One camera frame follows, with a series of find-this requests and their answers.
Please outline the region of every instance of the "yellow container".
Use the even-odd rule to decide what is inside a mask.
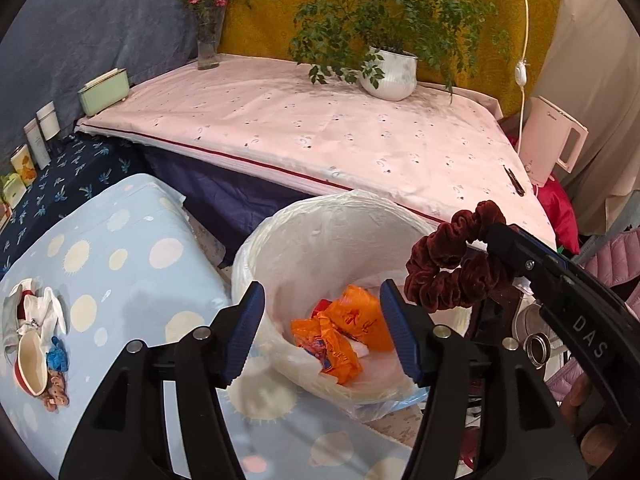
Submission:
[[[26,144],[14,151],[11,156],[11,164],[25,186],[32,184],[36,180],[36,168],[33,165],[33,159]]]

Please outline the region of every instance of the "pink kettle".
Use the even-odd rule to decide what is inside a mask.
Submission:
[[[572,130],[577,139],[563,156]],[[552,102],[540,96],[531,98],[531,114],[520,141],[520,160],[531,183],[544,186],[556,164],[571,173],[588,133],[587,128]]]

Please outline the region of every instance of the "white cloth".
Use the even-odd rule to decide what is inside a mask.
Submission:
[[[40,335],[40,349],[46,354],[51,346],[51,338],[54,335],[56,325],[60,324],[60,330],[66,334],[65,316],[62,306],[53,293],[50,286],[44,289],[41,297],[24,297],[24,315],[26,322],[18,329],[20,335],[29,330],[37,330]]]
[[[14,290],[4,298],[2,305],[2,347],[4,355],[11,354],[18,348],[18,305],[22,298],[22,284],[18,283]]]

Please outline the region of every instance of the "white power cord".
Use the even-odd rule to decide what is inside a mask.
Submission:
[[[522,124],[524,120],[524,103],[525,103],[524,86],[527,84],[526,55],[527,55],[527,45],[529,44],[529,0],[524,0],[524,13],[525,13],[524,47],[522,49],[522,57],[516,63],[516,68],[515,68],[516,83],[520,87],[520,92],[522,92],[522,104],[520,106],[520,127],[518,131],[518,143],[516,145],[516,153],[518,153],[518,156],[520,155],[520,143],[522,142]]]

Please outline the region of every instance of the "blue polka dot blanket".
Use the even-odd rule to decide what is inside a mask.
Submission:
[[[130,176],[52,227],[0,282],[2,300],[25,278],[50,286],[65,314],[67,334],[57,336],[68,354],[67,407],[49,413],[18,385],[15,357],[0,358],[0,403],[53,478],[84,409],[128,341],[178,341],[230,304],[183,200],[152,176]],[[409,447],[300,390],[253,351],[218,397],[248,480],[399,480],[410,455]],[[173,383],[165,384],[164,403],[172,468],[190,478]]]

